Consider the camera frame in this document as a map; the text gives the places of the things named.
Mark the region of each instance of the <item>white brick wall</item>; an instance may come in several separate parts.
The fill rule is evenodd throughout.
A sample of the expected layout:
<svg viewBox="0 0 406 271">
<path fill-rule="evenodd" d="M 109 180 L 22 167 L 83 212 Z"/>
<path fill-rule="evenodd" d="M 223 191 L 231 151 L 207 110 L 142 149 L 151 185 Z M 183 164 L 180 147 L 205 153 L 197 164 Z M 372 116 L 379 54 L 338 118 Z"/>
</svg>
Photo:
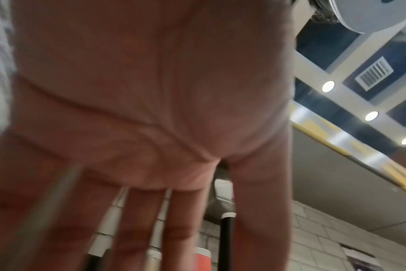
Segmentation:
<svg viewBox="0 0 406 271">
<path fill-rule="evenodd" d="M 105 220 L 99 227 L 98 235 L 90 254 L 101 256 L 112 245 L 127 197 L 122 190 Z M 151 246 L 161 248 L 161 236 L 168 208 L 168 197 L 163 204 L 154 227 Z M 293 203 L 293 244 L 287 271 L 354 271 L 339 243 L 373 254 L 385 271 L 406 271 L 406 247 L 359 229 L 299 202 Z M 198 246 L 212 252 L 212 270 L 218 263 L 220 227 L 203 221 Z"/>
</svg>

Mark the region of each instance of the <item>black pole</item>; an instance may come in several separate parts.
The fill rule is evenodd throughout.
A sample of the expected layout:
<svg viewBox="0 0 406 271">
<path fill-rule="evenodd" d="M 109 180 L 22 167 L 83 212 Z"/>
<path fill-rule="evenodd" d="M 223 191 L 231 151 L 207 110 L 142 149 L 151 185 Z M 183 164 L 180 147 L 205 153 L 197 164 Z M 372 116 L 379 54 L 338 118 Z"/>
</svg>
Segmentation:
<svg viewBox="0 0 406 271">
<path fill-rule="evenodd" d="M 236 213 L 225 213 L 221 217 L 220 252 L 218 254 L 218 271 L 231 270 L 231 248 L 233 224 Z"/>
</svg>

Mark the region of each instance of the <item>finger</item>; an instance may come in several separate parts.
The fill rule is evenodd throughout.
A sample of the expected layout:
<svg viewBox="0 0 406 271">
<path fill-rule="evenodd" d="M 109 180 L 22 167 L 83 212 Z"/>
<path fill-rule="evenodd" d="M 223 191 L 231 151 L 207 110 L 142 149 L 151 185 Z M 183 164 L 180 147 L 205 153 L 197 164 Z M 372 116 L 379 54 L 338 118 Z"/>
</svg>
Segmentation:
<svg viewBox="0 0 406 271">
<path fill-rule="evenodd" d="M 114 241 L 109 270 L 143 270 L 165 190 L 130 189 Z"/>
<path fill-rule="evenodd" d="M 27 270 L 81 268 L 92 236 L 120 187 L 109 178 L 85 171 Z"/>
<path fill-rule="evenodd" d="M 172 192 L 163 233 L 163 271 L 195 269 L 194 250 L 208 191 L 209 187 Z"/>
<path fill-rule="evenodd" d="M 0 258 L 66 161 L 7 131 L 0 136 Z"/>
<path fill-rule="evenodd" d="M 290 247 L 290 130 L 231 163 L 236 203 L 232 269 L 285 270 Z"/>
</svg>

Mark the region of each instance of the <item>hand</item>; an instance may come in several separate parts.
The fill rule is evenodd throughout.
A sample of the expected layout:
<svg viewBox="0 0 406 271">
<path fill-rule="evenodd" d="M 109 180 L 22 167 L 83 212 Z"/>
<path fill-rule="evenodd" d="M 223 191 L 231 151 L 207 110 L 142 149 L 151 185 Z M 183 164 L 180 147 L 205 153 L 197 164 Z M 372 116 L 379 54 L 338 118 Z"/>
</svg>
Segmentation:
<svg viewBox="0 0 406 271">
<path fill-rule="evenodd" d="M 0 254 L 72 163 L 79 182 L 28 270 L 77 270 L 121 186 L 111 270 L 140 270 L 166 189 L 163 271 L 192 270 L 221 158 L 234 270 L 282 270 L 290 241 L 287 0 L 16 0 L 12 123 L 0 137 Z"/>
</svg>

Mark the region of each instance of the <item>ceiling vent grille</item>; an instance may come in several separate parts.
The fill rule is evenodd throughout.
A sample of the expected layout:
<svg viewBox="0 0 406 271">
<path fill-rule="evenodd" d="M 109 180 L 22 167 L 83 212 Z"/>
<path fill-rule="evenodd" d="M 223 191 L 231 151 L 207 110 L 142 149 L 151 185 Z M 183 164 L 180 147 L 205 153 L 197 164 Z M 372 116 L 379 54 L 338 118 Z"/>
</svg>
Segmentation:
<svg viewBox="0 0 406 271">
<path fill-rule="evenodd" d="M 384 78 L 393 73 L 392 67 L 384 57 L 381 57 L 373 65 L 358 75 L 355 80 L 365 90 L 368 91 L 380 83 Z"/>
</svg>

